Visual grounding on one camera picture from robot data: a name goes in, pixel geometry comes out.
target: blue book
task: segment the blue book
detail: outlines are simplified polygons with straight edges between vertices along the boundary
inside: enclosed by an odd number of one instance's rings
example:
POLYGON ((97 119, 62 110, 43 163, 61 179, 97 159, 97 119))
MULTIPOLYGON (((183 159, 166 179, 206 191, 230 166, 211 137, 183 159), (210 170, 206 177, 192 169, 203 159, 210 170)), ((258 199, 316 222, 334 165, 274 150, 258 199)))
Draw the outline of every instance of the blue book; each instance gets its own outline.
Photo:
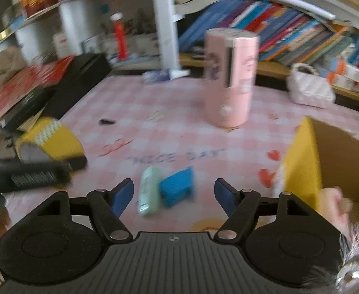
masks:
POLYGON ((269 6, 271 5, 271 3, 263 0, 261 1, 261 3, 256 6, 254 8, 254 10, 252 12, 250 12, 246 17, 244 17, 242 19, 241 22, 239 22, 234 28, 243 30, 245 27, 248 26, 248 24, 253 21, 255 18, 257 18, 260 14, 262 14, 267 8, 269 8, 269 6))
POLYGON ((218 9, 220 9, 225 1, 227 0, 220 0, 218 2, 215 2, 214 4, 211 4, 197 19, 192 23, 190 27, 178 38, 178 46, 181 47, 181 45, 188 40, 198 29, 199 26, 201 26, 207 19, 209 19, 212 14, 215 14, 218 9))
POLYGON ((295 40, 298 36, 301 36, 303 33, 305 33, 307 30, 309 30, 310 28, 316 26, 320 24, 319 21, 317 20, 311 20, 309 21, 302 29, 294 32, 288 39, 284 40, 282 43, 280 43, 278 46, 274 47, 272 50, 270 50, 269 52, 266 52, 264 54, 262 54, 260 56, 260 61, 264 61, 267 58, 269 58, 271 55, 273 55, 274 53, 276 53, 282 46, 287 45, 288 43, 292 42, 293 40, 295 40))
POLYGON ((302 16, 303 13, 295 9, 288 9, 284 14, 275 19, 271 24, 269 24, 265 30, 260 33, 260 45, 262 45, 267 39, 276 33, 284 30, 288 27, 292 21, 296 20, 298 17, 302 16))
POLYGON ((224 0, 222 7, 216 10, 214 14, 211 14, 210 17, 206 19, 204 23, 202 23, 185 42, 182 43, 182 45, 179 47, 180 52, 188 51, 198 38, 204 37, 206 30, 215 27, 222 19, 222 17, 224 17, 227 13, 230 13, 230 10, 236 8, 241 2, 241 0, 224 0))
POLYGON ((349 56, 347 62, 353 66, 357 66, 359 64, 359 38, 355 43, 355 51, 349 56))
POLYGON ((243 2, 243 0, 233 1, 231 6, 228 7, 225 11, 223 11, 220 14, 220 18, 217 20, 217 22, 214 21, 209 28, 205 29, 204 32, 202 32, 202 35, 199 35, 199 37, 196 39, 196 42, 203 41, 205 31, 209 30, 210 28, 215 28, 221 21, 224 21, 225 19, 227 19, 227 17, 230 16, 230 14, 233 12, 233 10, 235 10, 239 5, 241 5, 242 2, 243 2))

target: bookshelf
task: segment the bookshelf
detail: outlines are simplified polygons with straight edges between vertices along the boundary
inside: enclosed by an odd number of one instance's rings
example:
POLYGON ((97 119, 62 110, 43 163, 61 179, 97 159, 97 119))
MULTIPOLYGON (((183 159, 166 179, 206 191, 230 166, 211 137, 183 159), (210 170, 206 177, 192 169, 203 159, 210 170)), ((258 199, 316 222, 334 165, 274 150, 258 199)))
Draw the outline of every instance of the bookshelf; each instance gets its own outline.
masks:
MULTIPOLYGON (((190 54, 182 53, 179 56, 179 61, 182 66, 186 67, 204 67, 204 60, 194 60, 190 54)), ((285 80, 290 73, 290 69, 286 66, 280 65, 274 62, 258 62, 257 65, 257 75, 268 76, 277 78, 280 80, 285 80)), ((350 90, 332 86, 336 94, 351 98, 359 102, 359 93, 352 92, 350 90)))

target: table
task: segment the table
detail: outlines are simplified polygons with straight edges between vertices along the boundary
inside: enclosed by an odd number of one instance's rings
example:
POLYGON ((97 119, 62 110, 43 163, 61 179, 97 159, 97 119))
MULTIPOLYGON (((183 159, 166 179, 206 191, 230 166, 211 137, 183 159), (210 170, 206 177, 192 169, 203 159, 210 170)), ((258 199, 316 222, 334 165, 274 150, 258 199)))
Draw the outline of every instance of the table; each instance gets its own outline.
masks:
MULTIPOLYGON (((121 216, 138 231, 185 232, 215 230, 227 216, 214 198, 214 182, 224 178, 240 190, 250 188, 265 197, 270 181, 303 116, 312 116, 353 133, 359 139, 359 112, 333 105, 327 109, 294 104, 287 92, 255 86, 249 120, 227 132, 204 118, 200 79, 182 78, 145 86, 140 76, 108 77, 86 94, 61 121, 81 141, 87 170, 67 187, 70 197, 112 189, 125 178, 135 184, 135 196, 121 216), (100 126, 101 118, 116 120, 100 126), (105 145, 123 146, 105 156, 105 145), (136 211, 142 171, 157 164, 165 176, 192 165, 194 200, 149 217, 136 211)), ((16 223, 56 191, 47 188, 7 196, 16 223)))

